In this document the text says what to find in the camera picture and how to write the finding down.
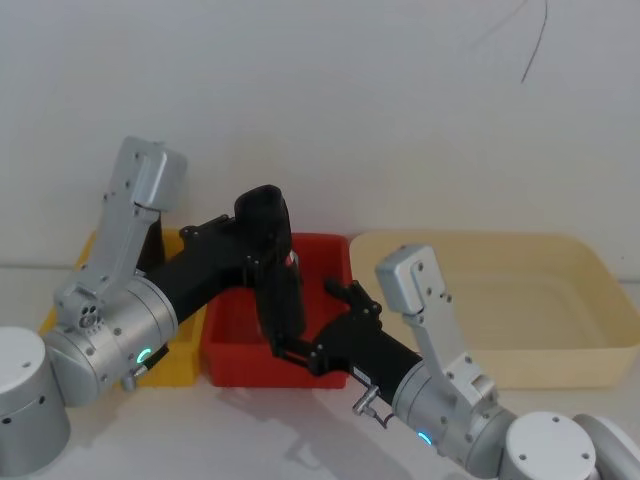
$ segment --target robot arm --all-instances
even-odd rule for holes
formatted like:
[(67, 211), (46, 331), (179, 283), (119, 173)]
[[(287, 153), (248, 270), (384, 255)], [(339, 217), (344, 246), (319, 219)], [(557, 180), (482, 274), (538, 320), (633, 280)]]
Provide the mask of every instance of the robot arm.
[(366, 387), (353, 411), (383, 421), (381, 397), (426, 444), (477, 478), (632, 480), (640, 455), (628, 437), (599, 419), (536, 412), (520, 418), (498, 403), (494, 382), (466, 351), (430, 247), (406, 246), (377, 267), (391, 310), (412, 328), (420, 355), (382, 331), (380, 305), (357, 283), (327, 290), (350, 311), (310, 344), (280, 342), (274, 353), (315, 375), (341, 370)]
[(185, 168), (184, 157), (160, 145), (126, 139), (89, 260), (56, 290), (57, 325), (44, 339), (1, 329), (0, 477), (51, 462), (69, 438), (65, 407), (87, 405), (116, 382), (134, 389), (168, 352), (179, 325), (227, 288), (255, 289), (263, 316), (277, 319), (281, 306), (264, 297), (282, 289), (272, 282), (286, 284), (293, 313), (284, 332), (300, 330), (289, 216), (274, 186), (238, 198), (235, 218), (183, 228), (181, 253), (149, 272), (136, 269), (149, 228), (159, 227), (160, 212), (174, 203)]

